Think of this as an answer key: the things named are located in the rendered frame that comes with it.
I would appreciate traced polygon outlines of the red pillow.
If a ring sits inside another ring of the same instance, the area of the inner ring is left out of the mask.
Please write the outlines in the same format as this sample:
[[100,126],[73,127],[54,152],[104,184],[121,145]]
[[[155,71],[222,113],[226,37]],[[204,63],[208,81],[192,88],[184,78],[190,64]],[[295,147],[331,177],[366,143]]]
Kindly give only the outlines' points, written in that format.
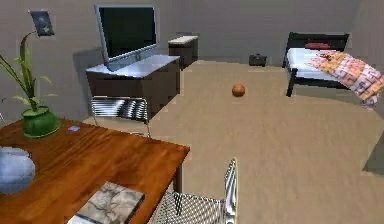
[[331,47],[327,43],[313,42],[305,44],[305,49],[310,50],[328,50],[330,48]]

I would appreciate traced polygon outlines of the orange basketball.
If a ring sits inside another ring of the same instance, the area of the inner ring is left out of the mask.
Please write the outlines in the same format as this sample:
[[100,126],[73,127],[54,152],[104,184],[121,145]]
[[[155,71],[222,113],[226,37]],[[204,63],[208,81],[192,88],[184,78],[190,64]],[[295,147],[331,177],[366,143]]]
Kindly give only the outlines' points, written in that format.
[[245,86],[243,84],[235,84],[232,87],[232,95],[234,97],[242,97],[245,94]]

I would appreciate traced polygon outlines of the black framed bed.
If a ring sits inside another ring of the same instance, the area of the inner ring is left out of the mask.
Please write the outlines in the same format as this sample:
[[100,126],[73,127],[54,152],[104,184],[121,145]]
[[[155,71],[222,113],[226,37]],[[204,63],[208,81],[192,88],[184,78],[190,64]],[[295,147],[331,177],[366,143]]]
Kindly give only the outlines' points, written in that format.
[[309,59],[320,50],[305,49],[305,44],[313,42],[327,43],[331,47],[329,50],[343,52],[348,38],[348,33],[310,34],[290,32],[282,63],[282,67],[288,72],[286,96],[292,96],[295,85],[345,89],[345,86],[332,76],[307,65]]

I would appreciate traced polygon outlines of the dark cabinet with pale top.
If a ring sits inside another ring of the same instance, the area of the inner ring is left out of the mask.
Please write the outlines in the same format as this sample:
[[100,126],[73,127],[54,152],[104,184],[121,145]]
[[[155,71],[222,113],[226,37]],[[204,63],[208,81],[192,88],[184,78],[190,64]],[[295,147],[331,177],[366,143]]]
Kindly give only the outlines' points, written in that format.
[[181,36],[168,42],[170,56],[180,57],[180,68],[185,69],[198,60],[198,37]]

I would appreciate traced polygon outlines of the brown wooden table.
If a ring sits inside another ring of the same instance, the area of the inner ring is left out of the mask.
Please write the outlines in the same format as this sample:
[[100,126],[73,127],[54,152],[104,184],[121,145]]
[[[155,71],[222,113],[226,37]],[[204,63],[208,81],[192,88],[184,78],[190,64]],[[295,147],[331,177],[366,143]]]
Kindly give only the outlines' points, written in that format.
[[41,139],[25,137],[21,123],[11,123],[0,129],[0,146],[29,152],[36,167],[25,190],[0,193],[0,224],[64,224],[107,181],[145,194],[129,224],[146,224],[190,151],[66,119]]

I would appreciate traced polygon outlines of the pale blue round vase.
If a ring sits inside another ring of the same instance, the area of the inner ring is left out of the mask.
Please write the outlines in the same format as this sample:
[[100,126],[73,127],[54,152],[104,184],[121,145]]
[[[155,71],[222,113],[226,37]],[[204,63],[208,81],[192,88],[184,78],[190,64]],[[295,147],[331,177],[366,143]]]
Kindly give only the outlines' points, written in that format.
[[31,184],[34,176],[35,164],[27,151],[0,147],[0,193],[20,192]]

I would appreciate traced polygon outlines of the dark brown television cabinet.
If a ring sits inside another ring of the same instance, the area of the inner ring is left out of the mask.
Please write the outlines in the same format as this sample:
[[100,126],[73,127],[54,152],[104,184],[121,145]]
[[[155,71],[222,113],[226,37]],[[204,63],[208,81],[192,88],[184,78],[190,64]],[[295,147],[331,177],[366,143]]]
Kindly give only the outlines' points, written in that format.
[[85,74],[92,96],[144,98],[152,119],[180,93],[180,57],[154,55],[110,71],[103,64]]

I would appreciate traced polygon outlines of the grey marbled book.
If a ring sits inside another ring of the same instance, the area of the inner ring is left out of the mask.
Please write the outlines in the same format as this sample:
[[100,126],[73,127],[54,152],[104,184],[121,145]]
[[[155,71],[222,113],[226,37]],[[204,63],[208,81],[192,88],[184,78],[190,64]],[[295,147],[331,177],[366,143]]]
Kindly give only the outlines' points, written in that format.
[[143,192],[105,182],[65,224],[128,224],[144,198]]

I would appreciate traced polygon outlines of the silver metal chair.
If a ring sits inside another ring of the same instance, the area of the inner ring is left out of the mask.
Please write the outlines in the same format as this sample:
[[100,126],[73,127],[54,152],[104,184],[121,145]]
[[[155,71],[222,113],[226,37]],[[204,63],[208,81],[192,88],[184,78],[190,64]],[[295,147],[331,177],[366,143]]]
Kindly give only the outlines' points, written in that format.
[[151,138],[148,119],[148,103],[145,98],[94,96],[90,101],[92,118],[122,118],[143,123],[145,132],[134,132],[134,135]]
[[151,224],[237,224],[238,161],[233,157],[224,175],[223,199],[166,192]]

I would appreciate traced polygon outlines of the framed picture on wall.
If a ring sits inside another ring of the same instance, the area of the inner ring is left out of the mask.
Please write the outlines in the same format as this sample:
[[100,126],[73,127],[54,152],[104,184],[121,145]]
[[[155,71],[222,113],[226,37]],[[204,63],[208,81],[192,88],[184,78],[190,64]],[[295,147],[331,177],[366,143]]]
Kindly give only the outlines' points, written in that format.
[[41,36],[53,36],[54,31],[47,10],[29,11],[35,26],[36,33]]

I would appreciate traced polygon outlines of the orange pink patterned blanket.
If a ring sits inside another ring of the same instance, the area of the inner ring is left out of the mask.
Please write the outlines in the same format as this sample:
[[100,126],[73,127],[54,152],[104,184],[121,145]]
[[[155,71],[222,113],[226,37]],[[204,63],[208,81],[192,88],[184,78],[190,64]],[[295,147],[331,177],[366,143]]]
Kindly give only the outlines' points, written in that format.
[[361,99],[363,107],[373,109],[384,88],[384,75],[366,62],[348,53],[320,50],[307,62],[317,70],[335,78]]

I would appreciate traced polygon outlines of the green potted house plant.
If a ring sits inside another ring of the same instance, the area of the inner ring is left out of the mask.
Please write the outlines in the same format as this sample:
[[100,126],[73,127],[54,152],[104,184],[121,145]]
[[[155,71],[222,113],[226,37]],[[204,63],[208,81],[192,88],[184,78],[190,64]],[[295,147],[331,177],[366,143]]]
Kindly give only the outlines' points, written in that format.
[[37,78],[33,74],[32,58],[27,46],[28,37],[34,31],[27,33],[20,41],[19,56],[14,59],[19,71],[0,54],[0,68],[11,77],[21,88],[24,97],[15,95],[14,99],[21,101],[27,109],[21,113],[22,132],[27,138],[43,138],[55,133],[60,127],[59,118],[43,104],[43,98],[36,95]]

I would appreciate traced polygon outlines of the silver framed television set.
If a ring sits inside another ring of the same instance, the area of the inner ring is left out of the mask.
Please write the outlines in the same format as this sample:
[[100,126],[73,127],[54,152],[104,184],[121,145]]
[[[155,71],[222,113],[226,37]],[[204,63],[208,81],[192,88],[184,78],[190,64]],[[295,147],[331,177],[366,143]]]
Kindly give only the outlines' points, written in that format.
[[130,56],[138,61],[143,52],[157,47],[153,6],[95,5],[94,10],[108,70],[125,67]]

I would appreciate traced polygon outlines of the small black box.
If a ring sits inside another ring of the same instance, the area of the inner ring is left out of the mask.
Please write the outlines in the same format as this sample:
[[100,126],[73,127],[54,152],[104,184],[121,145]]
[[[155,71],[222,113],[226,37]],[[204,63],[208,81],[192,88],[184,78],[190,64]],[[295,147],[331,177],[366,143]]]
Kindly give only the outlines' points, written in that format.
[[265,67],[267,62],[267,57],[261,54],[255,54],[249,56],[249,65],[250,66],[262,66]]

